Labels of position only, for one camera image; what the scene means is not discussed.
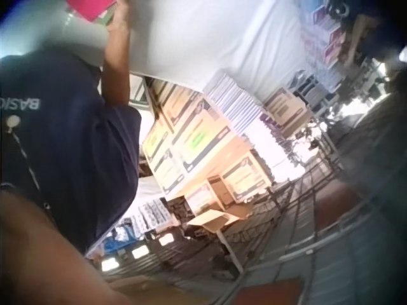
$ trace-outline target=cardboard box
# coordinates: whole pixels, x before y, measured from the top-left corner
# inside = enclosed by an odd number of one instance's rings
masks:
[[[279,88],[264,104],[265,111],[279,125],[284,126],[305,106],[304,102],[295,97],[285,88]]]
[[[207,179],[192,192],[185,194],[185,199],[195,215],[209,208],[225,211],[228,206],[235,203],[219,176]]]
[[[243,202],[272,184],[269,175],[251,152],[232,164],[221,174],[221,178],[236,202]]]
[[[183,118],[194,110],[200,99],[202,99],[201,93],[174,85],[162,102],[162,111],[173,130],[176,130],[183,122]]]
[[[332,44],[343,36],[341,23],[326,16],[322,22],[315,26],[317,39],[325,46]]]
[[[308,124],[312,119],[312,112],[304,107],[302,111],[293,117],[289,124],[281,129],[283,137],[289,138],[299,132],[306,124]]]
[[[245,219],[251,210],[249,205],[236,205],[219,176],[207,179],[185,196],[193,213],[197,215],[188,224],[202,226],[215,233],[239,219]]]
[[[251,207],[249,205],[233,205],[225,211],[210,209],[190,220],[188,224],[202,226],[209,232],[216,233],[223,226],[240,219],[246,219],[250,211]]]
[[[187,173],[203,170],[235,134],[213,106],[199,101],[174,133],[172,147]]]
[[[172,132],[161,115],[159,119],[154,122],[153,127],[142,143],[142,150],[151,170],[153,170],[156,164],[161,160],[165,151],[169,148],[171,140]]]
[[[190,193],[207,177],[219,175],[231,164],[234,164],[236,160],[241,159],[250,149],[252,149],[252,145],[248,141],[242,137],[234,137],[200,171],[189,174],[182,189],[177,194],[174,194],[173,198]]]
[[[324,5],[320,6],[314,11],[301,10],[301,19],[310,25],[315,25],[322,21],[326,16],[326,8]]]
[[[186,180],[186,174],[183,172],[170,148],[164,151],[156,165],[151,168],[151,171],[167,199],[175,198],[170,194],[174,193],[174,190],[180,187]]]

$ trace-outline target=shirt sleeve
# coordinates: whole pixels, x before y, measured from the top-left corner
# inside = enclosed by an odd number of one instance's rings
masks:
[[[141,115],[130,106],[106,107],[93,129],[93,195],[96,237],[104,234],[133,202],[138,185]]]
[[[118,142],[122,145],[123,153],[128,154],[134,167],[139,164],[139,137],[141,128],[141,115],[139,111],[130,106],[106,107],[105,119],[113,129]]]

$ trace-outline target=navy blue shirt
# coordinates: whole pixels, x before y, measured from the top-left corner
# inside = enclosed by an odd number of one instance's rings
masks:
[[[49,203],[59,231],[83,254],[127,210],[138,180],[141,115],[105,105],[93,72],[59,51],[0,60],[1,182],[40,207]],[[4,132],[13,114],[28,164]]]

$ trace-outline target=light fixture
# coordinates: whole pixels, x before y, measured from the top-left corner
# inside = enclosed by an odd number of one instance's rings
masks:
[[[174,237],[171,233],[168,233],[161,237],[158,241],[161,243],[161,246],[165,246],[168,245],[169,243],[172,243],[174,241]]]
[[[149,253],[150,251],[148,250],[146,245],[136,248],[132,251],[132,254],[135,259],[139,259],[140,257],[145,256]]]
[[[116,269],[118,266],[120,266],[120,265],[114,257],[102,261],[102,271],[103,272]]]

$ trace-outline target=open cardboard box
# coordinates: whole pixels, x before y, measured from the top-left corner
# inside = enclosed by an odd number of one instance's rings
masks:
[[[249,205],[233,205],[225,211],[209,209],[188,222],[192,226],[202,226],[209,232],[216,233],[222,227],[239,219],[246,219],[251,211]]]

